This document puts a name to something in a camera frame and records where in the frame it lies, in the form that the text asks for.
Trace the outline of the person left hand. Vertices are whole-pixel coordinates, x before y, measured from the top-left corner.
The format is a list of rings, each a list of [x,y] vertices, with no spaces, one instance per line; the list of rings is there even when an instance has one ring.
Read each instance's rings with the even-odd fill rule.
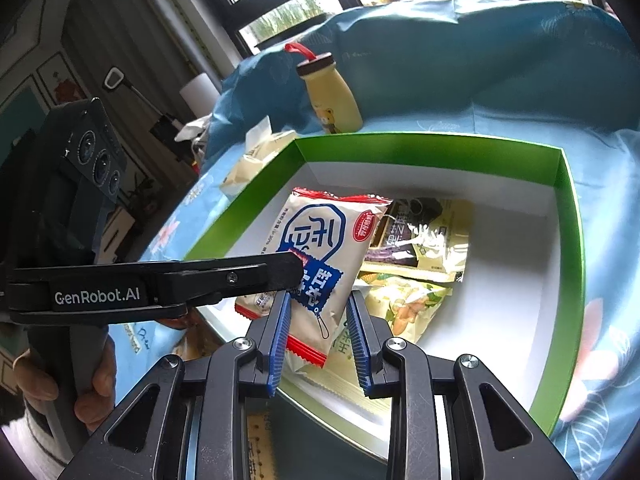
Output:
[[[116,370],[114,341],[107,337],[101,363],[93,374],[92,389],[78,396],[74,407],[76,417],[90,432],[96,430],[114,410]],[[40,370],[29,350],[14,361],[13,371],[27,403],[36,412],[44,414],[47,404],[58,398],[58,385]]]

